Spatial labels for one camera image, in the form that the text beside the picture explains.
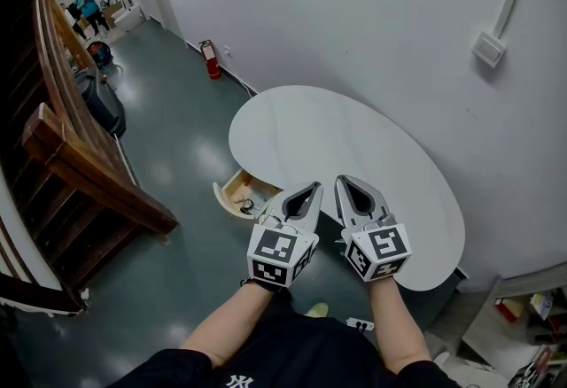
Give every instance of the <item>concrete floor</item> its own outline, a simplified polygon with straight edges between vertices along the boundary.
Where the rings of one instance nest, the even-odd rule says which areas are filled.
[[[140,237],[90,286],[89,309],[76,317],[17,313],[12,336],[35,388],[98,388],[153,353],[177,347],[246,277],[250,226],[219,206],[212,183],[237,170],[230,122],[247,94],[226,78],[209,81],[201,58],[154,22],[113,46],[113,83],[127,113],[122,142],[142,187],[181,226],[169,246]],[[319,251],[291,288],[298,311],[318,301],[330,315],[370,319],[365,289],[332,243],[338,225],[323,216]],[[445,304],[458,280],[438,289],[404,291],[422,326]]]

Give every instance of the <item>wooden railing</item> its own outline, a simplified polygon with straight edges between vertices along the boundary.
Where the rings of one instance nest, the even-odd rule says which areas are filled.
[[[133,237],[164,237],[177,221],[132,183],[91,117],[65,47],[80,67],[94,63],[57,1],[0,0],[0,16],[11,46],[0,58],[0,164],[30,235],[76,294]]]

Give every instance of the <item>white table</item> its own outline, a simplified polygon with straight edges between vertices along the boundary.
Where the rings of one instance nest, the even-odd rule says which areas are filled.
[[[453,192],[421,147],[366,105],[308,86],[269,89],[240,108],[229,143],[238,164],[264,182],[282,189],[321,182],[322,211],[338,222],[338,175],[380,190],[413,250],[395,276],[404,287],[428,291],[456,268],[464,223]]]

